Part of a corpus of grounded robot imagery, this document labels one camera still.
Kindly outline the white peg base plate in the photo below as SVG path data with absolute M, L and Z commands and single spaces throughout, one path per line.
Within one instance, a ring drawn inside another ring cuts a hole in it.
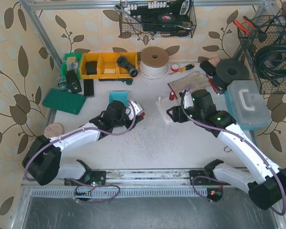
M 164 119 L 165 123 L 166 124 L 172 123 L 173 120 L 166 113 L 166 111 L 172 108 L 173 106 L 177 106 L 178 102 L 175 99 L 171 101 L 169 97 L 166 97 L 166 98 L 158 97 L 157 101 L 155 101 L 155 104 L 158 107 L 158 110 L 160 111 L 160 114 L 162 118 Z

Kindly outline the blue plastic tray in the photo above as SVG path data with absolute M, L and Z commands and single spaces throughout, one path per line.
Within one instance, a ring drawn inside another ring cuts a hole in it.
M 124 104 L 125 107 L 128 107 L 128 92 L 127 91 L 111 91 L 109 93 L 109 103 L 112 101 L 120 101 Z

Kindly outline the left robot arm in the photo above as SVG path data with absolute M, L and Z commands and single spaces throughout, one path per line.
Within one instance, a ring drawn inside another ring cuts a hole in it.
M 123 135 L 131 131 L 143 120 L 144 110 L 141 105 L 129 100 L 128 105 L 114 100 L 106 110 L 91 119 L 83 126 L 66 134 L 47 138 L 37 137 L 22 161 L 24 178 L 36 181 L 44 186 L 55 179 L 68 179 L 71 184 L 87 184 L 95 186 L 92 169 L 82 160 L 74 164 L 64 164 L 61 159 L 68 153 L 92 142 L 97 142 L 108 135 Z M 114 133 L 116 127 L 126 127 L 126 130 Z

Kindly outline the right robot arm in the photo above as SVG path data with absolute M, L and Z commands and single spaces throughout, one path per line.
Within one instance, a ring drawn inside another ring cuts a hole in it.
M 166 111 L 174 122 L 192 121 L 224 142 L 241 159 L 248 172 L 236 169 L 216 159 L 204 167 L 202 178 L 227 183 L 247 193 L 262 210 L 273 209 L 282 202 L 286 213 L 286 168 L 269 159 L 243 132 L 236 120 L 225 110 L 218 111 L 210 93 L 205 89 L 180 93 L 181 104 Z

